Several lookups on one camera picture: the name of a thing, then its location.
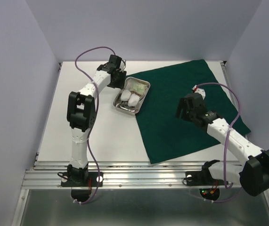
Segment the clear bag of cotton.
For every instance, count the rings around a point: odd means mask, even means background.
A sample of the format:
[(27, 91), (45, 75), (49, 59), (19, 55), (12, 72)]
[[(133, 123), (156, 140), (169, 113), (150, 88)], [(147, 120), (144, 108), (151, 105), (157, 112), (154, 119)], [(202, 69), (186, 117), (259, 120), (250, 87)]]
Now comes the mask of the clear bag of cotton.
[(136, 93), (138, 95), (143, 95), (145, 93), (146, 88), (147, 88), (146, 84), (134, 81), (131, 84), (129, 91), (134, 92), (134, 93)]

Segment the stainless steel instrument tray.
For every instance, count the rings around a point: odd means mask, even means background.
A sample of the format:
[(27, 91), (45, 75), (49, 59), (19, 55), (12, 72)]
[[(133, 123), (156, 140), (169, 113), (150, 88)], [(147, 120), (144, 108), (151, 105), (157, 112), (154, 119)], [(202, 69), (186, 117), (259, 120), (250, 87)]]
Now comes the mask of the stainless steel instrument tray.
[(149, 82), (128, 77), (124, 87), (117, 94), (113, 106), (117, 111), (135, 116), (140, 111), (150, 88)]

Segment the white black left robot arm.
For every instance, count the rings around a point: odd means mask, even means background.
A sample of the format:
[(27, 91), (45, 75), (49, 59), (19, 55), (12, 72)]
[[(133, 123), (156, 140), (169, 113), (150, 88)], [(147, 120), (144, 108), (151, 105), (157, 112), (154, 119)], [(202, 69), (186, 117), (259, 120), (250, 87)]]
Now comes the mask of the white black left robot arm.
[(88, 182), (87, 142), (96, 121), (99, 94), (105, 87), (123, 88), (126, 77), (123, 67), (122, 58), (111, 55), (82, 89), (69, 94), (67, 121), (72, 131), (72, 155), (67, 178), (79, 186)]

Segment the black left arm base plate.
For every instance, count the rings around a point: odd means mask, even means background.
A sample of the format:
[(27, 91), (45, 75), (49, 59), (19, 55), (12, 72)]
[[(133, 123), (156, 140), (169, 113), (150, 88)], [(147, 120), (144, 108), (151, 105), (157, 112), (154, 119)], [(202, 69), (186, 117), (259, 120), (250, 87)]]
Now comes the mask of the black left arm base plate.
[(90, 171), (85, 179), (71, 179), (67, 172), (58, 172), (57, 175), (61, 178), (62, 187), (102, 187), (103, 186), (103, 172)]

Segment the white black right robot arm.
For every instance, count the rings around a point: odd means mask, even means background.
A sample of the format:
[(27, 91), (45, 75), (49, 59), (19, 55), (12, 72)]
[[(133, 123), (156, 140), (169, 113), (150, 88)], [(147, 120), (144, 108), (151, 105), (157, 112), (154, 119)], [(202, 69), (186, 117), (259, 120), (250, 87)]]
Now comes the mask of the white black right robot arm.
[(219, 141), (239, 161), (239, 165), (212, 160), (200, 171), (187, 171), (187, 186), (211, 186), (214, 183), (240, 185), (249, 195), (269, 189), (269, 149), (264, 150), (231, 128), (218, 113), (207, 110), (205, 96), (195, 92), (179, 100), (176, 117), (194, 123)]

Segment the steel hemostat forceps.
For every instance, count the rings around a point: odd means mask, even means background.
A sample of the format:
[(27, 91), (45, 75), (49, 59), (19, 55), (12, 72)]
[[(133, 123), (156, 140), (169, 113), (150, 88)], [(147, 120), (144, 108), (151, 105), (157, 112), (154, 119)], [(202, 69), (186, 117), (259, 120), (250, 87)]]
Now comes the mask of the steel hemostat forceps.
[(116, 107), (122, 109), (122, 110), (126, 110), (126, 111), (134, 111), (135, 110), (135, 107), (134, 106), (129, 106), (128, 105), (128, 102), (124, 102), (124, 101), (121, 101), (119, 102)]

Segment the white gauze pad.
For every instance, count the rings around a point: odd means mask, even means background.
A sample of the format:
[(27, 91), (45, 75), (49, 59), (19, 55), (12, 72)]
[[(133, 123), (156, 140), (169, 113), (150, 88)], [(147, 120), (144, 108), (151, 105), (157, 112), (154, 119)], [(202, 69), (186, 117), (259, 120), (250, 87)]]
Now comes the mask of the white gauze pad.
[(136, 107), (139, 100), (140, 100), (140, 96), (138, 96), (136, 94), (132, 94), (131, 97), (128, 100), (128, 105)]
[(130, 92), (129, 90), (124, 90), (124, 91), (121, 93), (120, 100), (121, 100), (122, 102), (125, 102), (125, 101), (128, 101), (130, 97), (131, 97), (131, 92)]

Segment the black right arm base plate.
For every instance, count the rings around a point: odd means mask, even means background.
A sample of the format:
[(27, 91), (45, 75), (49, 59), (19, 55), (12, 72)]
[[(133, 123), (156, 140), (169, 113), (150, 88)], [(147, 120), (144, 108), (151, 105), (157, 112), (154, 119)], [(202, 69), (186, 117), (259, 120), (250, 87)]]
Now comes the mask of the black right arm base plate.
[(185, 178), (183, 182), (187, 186), (212, 186), (216, 185), (216, 181), (218, 181), (218, 185), (224, 185), (222, 179), (214, 179), (210, 175), (209, 172), (201, 171), (186, 171)]

